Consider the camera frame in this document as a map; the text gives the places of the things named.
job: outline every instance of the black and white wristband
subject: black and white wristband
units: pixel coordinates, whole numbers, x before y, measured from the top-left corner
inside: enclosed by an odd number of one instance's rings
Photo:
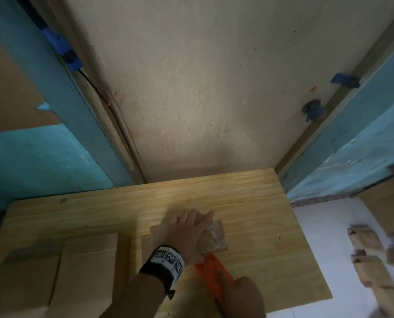
[[[152,252],[150,258],[141,267],[140,273],[148,274],[159,279],[165,287],[165,296],[173,298],[175,290],[171,290],[178,281],[184,260],[178,250],[168,245],[161,245]]]

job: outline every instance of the orange tool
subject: orange tool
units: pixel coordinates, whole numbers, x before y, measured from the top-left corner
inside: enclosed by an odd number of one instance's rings
[[[213,254],[209,254],[204,257],[204,262],[194,265],[197,273],[200,277],[203,278],[206,286],[210,289],[210,291],[214,294],[216,299],[219,300],[223,308],[225,307],[225,297],[223,294],[223,290],[221,285],[218,282],[217,273],[219,271],[224,273],[224,276],[229,279],[231,282],[235,283],[234,278],[226,271],[225,267],[222,263],[214,256]]]

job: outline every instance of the white tile floor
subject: white tile floor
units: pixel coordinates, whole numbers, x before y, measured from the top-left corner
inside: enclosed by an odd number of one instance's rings
[[[294,209],[300,226],[331,290],[332,299],[280,310],[268,318],[375,318],[378,308],[371,289],[358,279],[350,260],[347,228],[367,224],[385,246],[390,240],[360,199],[342,199]],[[387,265],[394,278],[394,268]]]

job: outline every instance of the wooden table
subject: wooden table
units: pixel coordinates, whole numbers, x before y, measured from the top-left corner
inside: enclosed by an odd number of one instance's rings
[[[331,298],[330,290],[272,169],[13,202],[0,230],[0,262],[12,249],[71,237],[133,236],[131,273],[141,266],[141,237],[151,225],[196,208],[217,210],[229,251],[218,253],[233,277],[250,276],[267,312]],[[212,317],[213,297],[187,267],[158,317]]]

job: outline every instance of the teal wall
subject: teal wall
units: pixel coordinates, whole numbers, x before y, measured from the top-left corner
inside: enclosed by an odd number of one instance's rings
[[[291,202],[352,192],[394,164],[394,55],[280,177]]]
[[[15,199],[132,185],[64,66],[15,0],[0,0],[0,44],[63,122],[0,133],[0,207]]]

